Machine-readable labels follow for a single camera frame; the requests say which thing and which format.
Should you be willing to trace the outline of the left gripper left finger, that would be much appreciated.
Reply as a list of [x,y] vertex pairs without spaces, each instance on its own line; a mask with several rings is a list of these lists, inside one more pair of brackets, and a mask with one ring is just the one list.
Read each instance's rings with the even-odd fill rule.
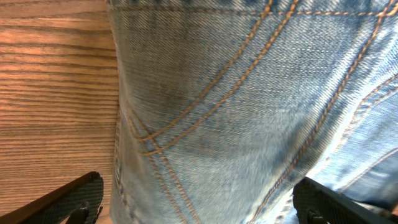
[[95,224],[102,212],[103,178],[89,172],[1,216],[1,224]]

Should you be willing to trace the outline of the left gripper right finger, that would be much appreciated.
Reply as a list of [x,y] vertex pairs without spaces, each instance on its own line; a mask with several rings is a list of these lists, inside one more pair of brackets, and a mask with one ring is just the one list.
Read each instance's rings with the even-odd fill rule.
[[395,216],[376,214],[306,177],[293,190],[300,224],[395,224]]

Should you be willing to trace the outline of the light blue denim jeans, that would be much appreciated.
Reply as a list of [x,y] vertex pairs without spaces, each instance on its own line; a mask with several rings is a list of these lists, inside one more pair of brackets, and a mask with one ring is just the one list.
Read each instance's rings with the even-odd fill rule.
[[309,177],[397,204],[397,1],[110,0],[113,223],[296,223]]

